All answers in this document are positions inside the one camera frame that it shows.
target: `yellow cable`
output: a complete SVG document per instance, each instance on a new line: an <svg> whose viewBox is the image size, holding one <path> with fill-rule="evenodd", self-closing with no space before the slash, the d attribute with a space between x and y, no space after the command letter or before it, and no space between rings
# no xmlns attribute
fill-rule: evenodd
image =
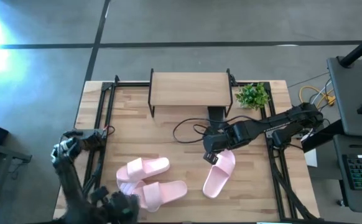
<svg viewBox="0 0 362 224"><path fill-rule="evenodd" d="M313 87L313 86L303 86L303 87L301 87L300 88L300 93L299 93L299 97L300 97L300 101L301 101L301 103L304 103L304 101L303 101L303 98L302 98L302 96L301 96L301 94L302 94L302 91L303 91L303 89L305 89L305 88L310 88L310 89L312 89L312 90L315 90L317 93L319 93L320 92L320 90L318 90L317 88L315 88L315 87Z"/></svg>
<svg viewBox="0 0 362 224"><path fill-rule="evenodd" d="M319 100L319 103L317 104L317 108L319 108L319 105L322 103L322 101L325 99L326 96L329 97L329 93L331 93L332 91L333 91L333 90L328 91L326 95L323 94L322 98Z"/></svg>
<svg viewBox="0 0 362 224"><path fill-rule="evenodd" d="M335 96L329 96L329 93L331 93L333 90L328 91L326 94L320 92L320 90L318 90L317 88L313 87L313 86L303 86L300 88L299 91L299 98L300 98L300 102L303 103L303 98L302 98L302 91L305 88L310 88L312 90L315 90L317 93L320 93L322 95L322 98L319 100L319 103L317 104L317 108L319 108L320 104L322 103L322 101L326 98L328 100L328 104L329 105L333 105L334 101L335 101Z"/></svg>

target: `slipper strap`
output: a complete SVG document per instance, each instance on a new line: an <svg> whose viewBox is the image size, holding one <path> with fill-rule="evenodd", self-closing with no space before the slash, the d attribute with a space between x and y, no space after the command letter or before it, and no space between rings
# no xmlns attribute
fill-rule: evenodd
<svg viewBox="0 0 362 224"><path fill-rule="evenodd" d="M227 157L224 157L222 155L217 155L217 156L218 160L214 166L220 168L222 171L224 171L230 176L235 167L235 164L233 164L233 162Z"/></svg>
<svg viewBox="0 0 362 224"><path fill-rule="evenodd" d="M142 158L138 158L127 163L127 173L130 179L141 180L146 177L144 166L142 165Z"/></svg>
<svg viewBox="0 0 362 224"><path fill-rule="evenodd" d="M162 192L160 192L160 185L158 182L145 185L142 187L145 196L145 203L148 208L159 208L163 204Z"/></svg>

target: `wire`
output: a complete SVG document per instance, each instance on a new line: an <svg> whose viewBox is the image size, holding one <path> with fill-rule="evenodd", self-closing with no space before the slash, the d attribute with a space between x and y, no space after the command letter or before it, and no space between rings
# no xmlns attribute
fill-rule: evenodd
<svg viewBox="0 0 362 224"><path fill-rule="evenodd" d="M295 83L295 84L293 84L293 85L288 86L287 88L291 88L291 87L296 86L296 85L298 85L298 84L305 83L305 82L307 82L307 81L313 80L314 78L318 78L318 77L324 76L324 75L326 75L326 74L329 74L329 72L325 72L325 73L323 73L323 74L317 75L316 77L312 77L312 78L309 78L309 79L307 79L307 80L304 80L304 81Z"/></svg>
<svg viewBox="0 0 362 224"><path fill-rule="evenodd" d="M327 92L320 100L319 100L319 103L317 104L317 108L320 106L320 104L322 103L322 101L325 99L326 97L326 100L329 102L329 98L328 98L328 95L329 93L331 93L333 90L330 90L329 92Z"/></svg>
<svg viewBox="0 0 362 224"><path fill-rule="evenodd" d="M329 125L330 125L329 119L324 118L323 120L324 120L324 121L327 121L327 122L329 123Z"/></svg>
<svg viewBox="0 0 362 224"><path fill-rule="evenodd" d="M255 121L255 122L262 122L262 121L259 121L257 119L251 118L249 116L245 116L245 115L239 115L239 116L233 117L233 118L231 118L229 120L225 120L225 121L215 121L215 120L207 119L207 118L188 118L188 119L185 119L185 120L179 122L179 124L177 124L175 126L175 128L173 129L173 138L175 139L175 141L177 141L178 143L181 143L181 144L191 144L191 143L195 143L195 142L199 142L199 141L203 140L203 137L202 137L200 139L196 139L196 140L193 140L193 141L180 141L179 139L177 139L177 137L175 137L175 131L177 130L177 128L181 124L184 124L187 121L209 121L209 122L212 122L212 123L223 124L223 123L227 123L229 121L233 121L236 118L247 118L247 119L250 119L250 120Z"/></svg>
<svg viewBox="0 0 362 224"><path fill-rule="evenodd" d="M330 103L333 103L334 100L332 100L331 102L328 102L327 104L325 104L324 106L318 108L319 109L319 112L321 112L327 105L329 105Z"/></svg>
<svg viewBox="0 0 362 224"><path fill-rule="evenodd" d="M300 91L299 91L299 98L300 98L300 102L301 102L301 103L304 103L303 98L302 98L302 91L303 91L303 89L305 89L305 88L310 88L310 89L312 89L312 90L315 90L317 93L320 92L317 88L315 88L315 87L313 87L313 86L303 86L303 87L301 87L301 88L300 88Z"/></svg>
<svg viewBox="0 0 362 224"><path fill-rule="evenodd" d="M201 135L206 135L205 133L202 133L202 132L196 130L196 126L197 126L197 127L204 128L205 131L207 130L207 127L205 127L205 126L203 126L203 125L201 125L201 124L194 124L194 125L192 126L193 130L194 130L196 133L201 134Z"/></svg>
<svg viewBox="0 0 362 224"><path fill-rule="evenodd" d="M327 81L326 84L325 84L325 86L320 90L320 92L318 93L318 95L312 100L311 103L315 102L315 100L318 98L318 96L321 94L321 92L326 89L326 86L327 86L327 85L330 85L331 83L332 83L332 82L329 82L329 83L328 83L328 81Z"/></svg>
<svg viewBox="0 0 362 224"><path fill-rule="evenodd" d="M326 96L326 100L329 101L329 98L328 98L328 90L327 90L327 86L330 84L331 78L329 78L329 80L326 82L325 84L325 96Z"/></svg>
<svg viewBox="0 0 362 224"><path fill-rule="evenodd" d="M112 128L112 129L113 129L113 131L112 131L112 132L110 132L110 133L108 133L108 136L110 136L111 134L113 134L113 133L114 133L114 131L116 130L116 129L114 128L114 126L112 126L112 125L109 125L109 126L108 126L108 131L109 131L109 128Z"/></svg>
<svg viewBox="0 0 362 224"><path fill-rule="evenodd" d="M312 100L312 98L314 97L314 96L316 96L317 94L315 93L315 94L313 94L312 96L310 96L310 99L309 99L309 102L311 103L311 100Z"/></svg>
<svg viewBox="0 0 362 224"><path fill-rule="evenodd" d="M289 146L293 146L293 147L296 147L297 149L301 149L301 150L304 150L302 147L300 146L296 146L295 144L288 144Z"/></svg>
<svg viewBox="0 0 362 224"><path fill-rule="evenodd" d="M318 111L305 110L305 111L299 111L299 112L293 113L293 115L304 114L304 113L318 113L318 114L320 114L320 112L318 112ZM233 121L233 120L235 120L237 118L246 118L246 119L249 119L251 121L262 123L262 124L269 124L269 123L272 123L272 122L275 122L275 121L280 121L280 120L284 119L284 118L278 118L278 119L272 119L270 121L260 121L260 120L257 120L257 119L254 119L252 117L245 116L245 115L235 116L235 117L233 117L231 119L228 119L228 120L225 120L225 121L215 121L215 120L207 119L207 118L188 118L188 119L185 119L185 120L179 122L179 124L177 124L174 127L174 129L173 129L173 138L175 139L175 141L177 141L178 143L181 143L181 144L191 144L191 143L195 143L195 142L199 142L199 141L203 140L203 137L202 137L200 139L196 139L196 140L193 140L193 141L180 141L179 139L177 139L177 137L175 137L175 131L177 130L177 128L181 124L184 124L187 121L209 121L209 122L212 122L212 123L223 124L223 123L228 123L230 121Z"/></svg>
<svg viewBox="0 0 362 224"><path fill-rule="evenodd" d="M15 167L15 169L14 169L13 171L9 171L9 172L8 172L9 174L11 174L11 179L12 179L12 180L18 179L18 173L19 173L18 169L20 168L20 166L26 165L26 164L28 164L28 163L30 163L30 161L28 161L28 162L22 161L22 162L20 162L20 163L18 163L18 164L14 164L14 165L17 166L17 167Z"/></svg>

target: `wooden shelf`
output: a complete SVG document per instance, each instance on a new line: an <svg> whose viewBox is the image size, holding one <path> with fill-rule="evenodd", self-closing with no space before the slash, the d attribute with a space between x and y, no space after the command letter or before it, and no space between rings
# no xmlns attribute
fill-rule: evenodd
<svg viewBox="0 0 362 224"><path fill-rule="evenodd" d="M152 73L152 106L229 106L230 94L225 72Z"/></svg>

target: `wooden platform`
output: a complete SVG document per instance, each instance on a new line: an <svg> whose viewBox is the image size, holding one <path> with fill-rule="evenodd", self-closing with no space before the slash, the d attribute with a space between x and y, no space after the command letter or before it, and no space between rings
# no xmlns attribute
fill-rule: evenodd
<svg viewBox="0 0 362 224"><path fill-rule="evenodd" d="M152 106L229 106L228 74L214 72L154 72Z"/></svg>
<svg viewBox="0 0 362 224"><path fill-rule="evenodd" d="M92 128L100 97L102 82L86 82L76 128ZM291 107L285 81L271 81L272 95L276 112ZM111 125L116 132L109 137L101 180L110 192L118 190L116 171L127 162L138 157L168 157L170 169L163 174L146 179L146 182L170 182L183 180L187 183L188 194L180 200L165 204L155 213L141 212L142 222L256 222L278 221L276 200L269 169L264 136L260 135L248 146L234 150L235 170L215 199L202 193L203 183L211 165L202 159L205 152L201 142L178 144L174 142L174 126L187 118L206 118L207 108L202 106L172 106L156 108L155 118L151 118L147 105L148 87L117 88ZM258 111L242 109L234 103L229 118L245 114L260 119ZM193 123L179 127L179 139L200 138L192 129ZM305 165L304 154L300 149L288 148L285 152L292 188L302 203L316 216L319 216L317 203ZM83 182L87 153L76 160L78 174ZM285 210L288 210L284 199ZM62 191L59 193L54 217L65 212Z"/></svg>

